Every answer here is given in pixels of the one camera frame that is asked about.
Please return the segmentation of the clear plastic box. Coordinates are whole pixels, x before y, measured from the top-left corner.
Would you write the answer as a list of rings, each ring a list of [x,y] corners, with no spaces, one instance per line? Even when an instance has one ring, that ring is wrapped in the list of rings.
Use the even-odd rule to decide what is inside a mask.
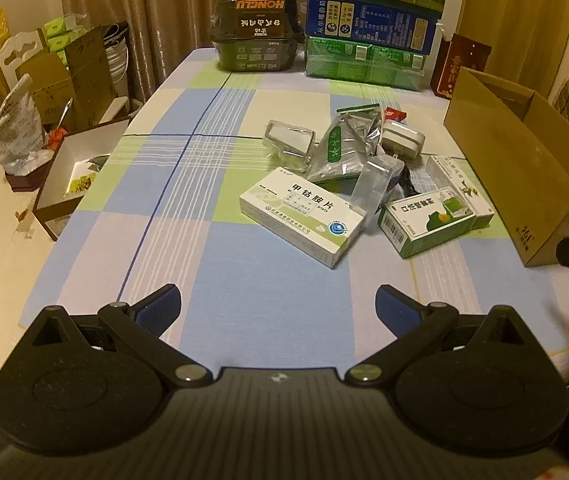
[[[263,143],[278,166],[304,174],[309,169],[315,138],[314,130],[271,119],[265,129]]]

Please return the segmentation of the green white medicine box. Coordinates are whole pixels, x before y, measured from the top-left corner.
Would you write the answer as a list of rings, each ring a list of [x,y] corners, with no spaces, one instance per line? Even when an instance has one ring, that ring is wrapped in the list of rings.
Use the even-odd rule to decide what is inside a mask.
[[[475,213],[450,186],[388,202],[379,217],[382,232],[403,259],[467,233],[473,222]]]

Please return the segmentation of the open white tray box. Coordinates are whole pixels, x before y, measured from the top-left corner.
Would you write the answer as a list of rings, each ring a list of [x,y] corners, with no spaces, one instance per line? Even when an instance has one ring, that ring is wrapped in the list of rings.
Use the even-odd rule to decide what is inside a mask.
[[[127,118],[114,120],[69,134],[62,140],[33,209],[35,218],[52,240],[60,237],[128,124]]]

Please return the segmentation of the red candy packet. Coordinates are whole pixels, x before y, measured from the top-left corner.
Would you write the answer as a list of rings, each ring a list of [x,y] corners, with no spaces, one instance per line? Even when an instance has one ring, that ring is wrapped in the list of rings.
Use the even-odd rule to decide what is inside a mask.
[[[407,117],[407,113],[403,110],[396,110],[391,106],[385,109],[385,120],[391,120],[391,122],[403,122]]]

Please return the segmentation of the small clear plastic case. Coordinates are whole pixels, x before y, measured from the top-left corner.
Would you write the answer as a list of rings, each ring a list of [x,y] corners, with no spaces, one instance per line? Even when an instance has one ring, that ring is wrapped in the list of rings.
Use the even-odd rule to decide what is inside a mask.
[[[351,207],[365,217],[372,217],[399,183],[405,162],[389,155],[367,158],[351,196]]]

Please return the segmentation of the large white medicine box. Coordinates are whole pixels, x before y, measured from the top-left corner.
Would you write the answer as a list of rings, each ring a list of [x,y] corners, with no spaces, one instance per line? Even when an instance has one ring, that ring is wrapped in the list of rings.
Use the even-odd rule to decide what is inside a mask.
[[[242,214],[330,269],[365,224],[347,200],[281,167],[243,192],[239,203]]]

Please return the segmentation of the silver foil tea bag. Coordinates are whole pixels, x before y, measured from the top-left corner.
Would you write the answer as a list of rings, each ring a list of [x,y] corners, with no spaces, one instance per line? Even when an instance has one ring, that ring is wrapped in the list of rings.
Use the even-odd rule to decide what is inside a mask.
[[[343,107],[314,148],[305,177],[314,183],[358,177],[381,139],[379,103]]]

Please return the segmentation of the dark Honglu food box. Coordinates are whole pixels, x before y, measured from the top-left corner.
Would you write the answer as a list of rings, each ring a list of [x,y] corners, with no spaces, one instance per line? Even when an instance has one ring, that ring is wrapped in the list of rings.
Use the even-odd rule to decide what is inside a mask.
[[[305,39],[297,0],[217,0],[210,36],[230,72],[289,70]]]

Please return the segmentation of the blue milk carton box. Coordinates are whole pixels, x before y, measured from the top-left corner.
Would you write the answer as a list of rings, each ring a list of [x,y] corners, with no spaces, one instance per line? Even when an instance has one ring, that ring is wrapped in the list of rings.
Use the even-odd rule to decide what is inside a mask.
[[[357,0],[307,0],[309,36],[374,44],[428,55],[437,20]]]

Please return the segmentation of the white power adapter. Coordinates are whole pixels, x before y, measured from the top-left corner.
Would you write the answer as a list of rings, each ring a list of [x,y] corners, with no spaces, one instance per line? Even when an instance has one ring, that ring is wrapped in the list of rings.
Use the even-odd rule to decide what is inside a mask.
[[[388,154],[414,160],[422,152],[426,137],[401,122],[386,120],[382,127],[381,145]]]

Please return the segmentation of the crumpled white plastic bag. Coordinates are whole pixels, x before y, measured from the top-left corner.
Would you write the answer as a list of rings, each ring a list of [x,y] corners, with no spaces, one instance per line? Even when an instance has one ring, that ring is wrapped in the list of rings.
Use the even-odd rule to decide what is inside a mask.
[[[30,74],[23,75],[0,105],[0,165],[10,176],[27,176],[53,155],[30,94],[32,83]]]

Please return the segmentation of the white flower medicine box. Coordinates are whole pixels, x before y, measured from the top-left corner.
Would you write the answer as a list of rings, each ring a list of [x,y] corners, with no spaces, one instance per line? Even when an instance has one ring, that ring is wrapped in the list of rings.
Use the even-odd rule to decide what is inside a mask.
[[[450,186],[467,202],[475,214],[475,222],[471,230],[487,228],[495,211],[490,203],[481,195],[479,188],[463,171],[456,159],[444,155],[430,155],[426,163],[426,172],[439,188]]]

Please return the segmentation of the brown cardboard box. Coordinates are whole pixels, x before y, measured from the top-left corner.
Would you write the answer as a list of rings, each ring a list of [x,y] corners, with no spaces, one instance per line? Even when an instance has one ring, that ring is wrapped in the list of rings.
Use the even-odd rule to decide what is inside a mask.
[[[525,266],[569,238],[569,122],[534,90],[463,68],[444,126],[480,179]]]

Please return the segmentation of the checkered tablecloth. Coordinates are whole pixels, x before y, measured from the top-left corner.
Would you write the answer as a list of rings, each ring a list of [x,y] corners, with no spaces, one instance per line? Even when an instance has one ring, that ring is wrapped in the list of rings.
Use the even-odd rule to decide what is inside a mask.
[[[399,232],[355,231],[337,206],[349,181],[281,195],[264,143],[280,120],[324,133],[343,107],[405,110],[427,154],[460,154],[449,104],[403,91],[306,76],[229,73],[212,49],[191,52],[129,124],[53,246],[21,324],[43,307],[94,313],[176,285],[182,310],[164,338],[211,370],[224,366],[348,370],[389,344],[375,297],[389,284],[422,304],[467,313],[514,307],[569,373],[569,269],[525,266],[501,220],[411,258]]]

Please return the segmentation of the green boxes on carton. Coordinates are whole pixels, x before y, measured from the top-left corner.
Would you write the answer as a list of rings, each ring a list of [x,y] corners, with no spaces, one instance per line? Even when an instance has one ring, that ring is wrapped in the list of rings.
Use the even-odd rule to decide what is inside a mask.
[[[79,37],[91,29],[87,14],[65,14],[45,24],[44,35],[50,52],[60,58],[64,66],[68,66],[65,49]]]

